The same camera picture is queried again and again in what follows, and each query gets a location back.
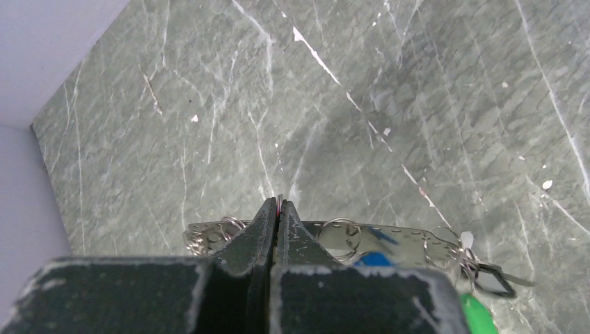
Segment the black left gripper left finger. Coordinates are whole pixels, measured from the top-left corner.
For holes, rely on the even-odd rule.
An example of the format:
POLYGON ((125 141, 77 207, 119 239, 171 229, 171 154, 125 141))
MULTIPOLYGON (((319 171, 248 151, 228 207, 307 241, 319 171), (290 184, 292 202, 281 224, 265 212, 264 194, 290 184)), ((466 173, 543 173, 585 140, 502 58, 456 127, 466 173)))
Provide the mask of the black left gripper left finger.
POLYGON ((62 257, 30 278, 2 333, 267 333, 278 201, 210 257, 62 257))

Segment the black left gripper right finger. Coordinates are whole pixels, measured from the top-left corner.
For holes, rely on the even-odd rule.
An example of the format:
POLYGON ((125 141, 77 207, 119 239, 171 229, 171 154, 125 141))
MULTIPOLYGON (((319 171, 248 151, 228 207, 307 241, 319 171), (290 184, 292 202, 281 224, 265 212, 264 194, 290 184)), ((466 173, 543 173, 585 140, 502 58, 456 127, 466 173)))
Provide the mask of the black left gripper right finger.
POLYGON ((427 268, 273 266, 271 333, 468 333, 449 278, 427 268))

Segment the metal key organizer plate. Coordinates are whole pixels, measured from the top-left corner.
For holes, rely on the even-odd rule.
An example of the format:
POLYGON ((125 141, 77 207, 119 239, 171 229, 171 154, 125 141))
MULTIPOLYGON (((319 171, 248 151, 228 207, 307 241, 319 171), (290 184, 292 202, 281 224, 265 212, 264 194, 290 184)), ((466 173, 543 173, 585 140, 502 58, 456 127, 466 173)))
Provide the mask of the metal key organizer plate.
POLYGON ((356 223, 348 218, 302 220, 293 202, 266 199, 251 220, 224 216, 192 223, 182 233, 190 254, 209 258, 233 276, 280 267, 365 267, 362 258, 383 257, 403 269, 458 269, 460 238, 446 227, 421 230, 356 223))

